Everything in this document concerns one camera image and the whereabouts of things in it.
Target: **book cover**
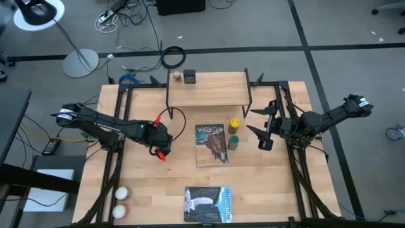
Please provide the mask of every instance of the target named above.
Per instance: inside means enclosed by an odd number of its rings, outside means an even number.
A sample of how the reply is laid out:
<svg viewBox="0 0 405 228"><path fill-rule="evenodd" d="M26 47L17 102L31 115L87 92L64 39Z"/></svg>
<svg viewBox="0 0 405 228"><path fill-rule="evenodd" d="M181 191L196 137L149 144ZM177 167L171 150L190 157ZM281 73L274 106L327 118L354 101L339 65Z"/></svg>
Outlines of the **book cover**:
<svg viewBox="0 0 405 228"><path fill-rule="evenodd" d="M184 222L232 222L230 187L186 187Z"/></svg>
<svg viewBox="0 0 405 228"><path fill-rule="evenodd" d="M228 163L223 124L196 125L197 166Z"/></svg>

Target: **floor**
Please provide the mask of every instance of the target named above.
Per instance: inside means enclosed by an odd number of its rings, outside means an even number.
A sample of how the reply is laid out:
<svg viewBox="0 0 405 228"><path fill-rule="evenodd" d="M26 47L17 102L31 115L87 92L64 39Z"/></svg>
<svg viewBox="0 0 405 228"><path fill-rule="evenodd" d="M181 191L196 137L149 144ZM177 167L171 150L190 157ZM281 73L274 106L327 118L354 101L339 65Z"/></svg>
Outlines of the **floor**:
<svg viewBox="0 0 405 228"><path fill-rule="evenodd" d="M121 53L116 48L117 31L100 34L94 20L107 5L107 0L64 0L66 12L60 21L79 47L98 53ZM211 0L215 6L226 6L223 0ZM405 210L405 141L390 141L387 127L403 122L405 111L405 35L398 29L405 26L400 9L381 11L373 16L371 10L386 0L237 0L229 9L213 9L183 15L159 16L149 8L151 18L163 41L163 46L181 46L188 50L185 63L179 68L194 68L202 72L241 71L248 67L254 80L261 73L265 80L303 80L315 111L341 105L350 93L364 95L375 107L371 116L351 119L337 126L337 132L325 133L323 146L330 155L329 168L340 204L353 212L338 156L346 156L354 185L368 219L379 219L383 210ZM62 104L83 102L99 93L107 84L107 69L103 68L82 79L63 75L63 56L72 51L56 27L40 32L25 32L12 22L9 6L0 4L0 50L21 62L9 72L3 86L32 90L27 115L38 121L50 134L59 127L48 113L58 111ZM150 21L121 30L119 46L139 49L156 48ZM108 64L108 74L118 81L127 68L153 66L158 56L117 57ZM168 57L175 62L180 56ZM148 81L150 75L159 80L166 76L159 68L137 77ZM27 120L29 128L37 129ZM63 137L79 138L78 130L65 130ZM30 136L31 142L42 150L46 138ZM86 144L64 142L58 155L84 155ZM21 165L22 145L16 141L7 163ZM25 167L29 167L30 156ZM16 203L7 202L0 215L8 227ZM343 208L342 215L354 219ZM52 213L25 213L20 227L57 227L68 225L73 208L54 216ZM387 217L385 221L405 223L405 214Z"/></svg>

